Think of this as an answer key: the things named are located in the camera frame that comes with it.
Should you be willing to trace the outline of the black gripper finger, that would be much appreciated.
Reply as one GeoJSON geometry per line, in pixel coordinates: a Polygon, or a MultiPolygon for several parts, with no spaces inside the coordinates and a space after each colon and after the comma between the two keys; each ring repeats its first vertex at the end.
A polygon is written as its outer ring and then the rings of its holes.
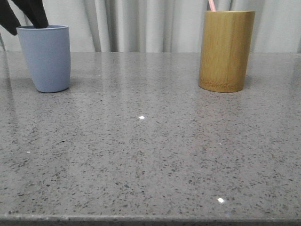
{"type": "Polygon", "coordinates": [[[12,1],[28,17],[35,28],[47,28],[49,26],[42,0],[12,1]]]}
{"type": "Polygon", "coordinates": [[[17,35],[16,28],[20,26],[20,22],[7,0],[0,0],[0,25],[10,34],[17,35]]]}

